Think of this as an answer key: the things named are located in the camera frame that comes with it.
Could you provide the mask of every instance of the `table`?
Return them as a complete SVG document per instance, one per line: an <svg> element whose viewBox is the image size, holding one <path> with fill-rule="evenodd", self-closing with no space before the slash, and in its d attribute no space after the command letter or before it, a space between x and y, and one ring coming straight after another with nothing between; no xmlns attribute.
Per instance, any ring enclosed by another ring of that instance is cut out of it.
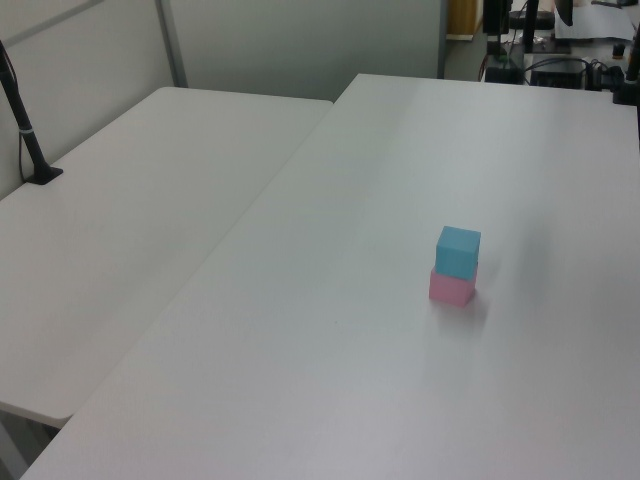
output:
<svg viewBox="0 0 640 480"><path fill-rule="evenodd" d="M639 161L602 95L360 75L24 480L637 478Z"/></svg>
<svg viewBox="0 0 640 480"><path fill-rule="evenodd" d="M0 409L56 427L331 107L161 89L0 202Z"/></svg>

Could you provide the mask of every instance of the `pink cube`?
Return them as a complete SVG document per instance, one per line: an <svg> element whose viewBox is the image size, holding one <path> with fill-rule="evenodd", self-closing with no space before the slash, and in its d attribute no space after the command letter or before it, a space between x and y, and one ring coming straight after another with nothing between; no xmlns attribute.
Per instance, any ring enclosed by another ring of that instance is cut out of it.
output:
<svg viewBox="0 0 640 480"><path fill-rule="evenodd" d="M429 298L439 300L444 303L464 307L469 303L473 292L476 290L476 278L478 277L478 267L471 280L447 277L436 273L436 269L431 270L431 283L429 284Z"/></svg>

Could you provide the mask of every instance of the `cube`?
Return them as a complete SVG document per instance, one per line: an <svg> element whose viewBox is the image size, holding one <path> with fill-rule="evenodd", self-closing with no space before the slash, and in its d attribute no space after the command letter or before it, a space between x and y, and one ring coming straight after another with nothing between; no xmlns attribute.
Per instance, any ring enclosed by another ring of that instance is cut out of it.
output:
<svg viewBox="0 0 640 480"><path fill-rule="evenodd" d="M480 232L444 227L436 247L436 272L471 280L478 265Z"/></svg>
<svg viewBox="0 0 640 480"><path fill-rule="evenodd" d="M469 300L471 300L476 290L477 276L477 267L471 280L462 280L461 278L440 275L434 268L431 270L429 298L455 305L456 307L464 307L469 303Z"/></svg>

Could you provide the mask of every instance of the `black cable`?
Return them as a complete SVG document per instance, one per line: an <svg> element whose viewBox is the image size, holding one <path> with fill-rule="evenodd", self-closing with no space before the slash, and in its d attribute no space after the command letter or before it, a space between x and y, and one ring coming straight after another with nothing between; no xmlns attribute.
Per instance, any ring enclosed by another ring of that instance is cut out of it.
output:
<svg viewBox="0 0 640 480"><path fill-rule="evenodd" d="M529 70L533 70L535 68L538 67L546 67L547 65L553 65L556 63L562 63L562 62L582 62L585 64L585 66L588 68L591 66L591 64L589 62L587 62L586 60L583 60L582 58L546 58L544 60L540 60L539 62L534 63L533 65L531 65L528 68L525 68L523 70L523 73L528 72Z"/></svg>

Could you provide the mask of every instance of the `floor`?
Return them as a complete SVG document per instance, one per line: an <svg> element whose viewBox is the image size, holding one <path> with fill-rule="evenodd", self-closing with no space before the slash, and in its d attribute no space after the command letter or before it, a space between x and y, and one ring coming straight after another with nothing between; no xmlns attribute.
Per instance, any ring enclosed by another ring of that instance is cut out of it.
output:
<svg viewBox="0 0 640 480"><path fill-rule="evenodd" d="M471 42L447 41L445 78L477 81L486 45L482 33ZM18 480L55 433L55 429L0 411L0 480Z"/></svg>

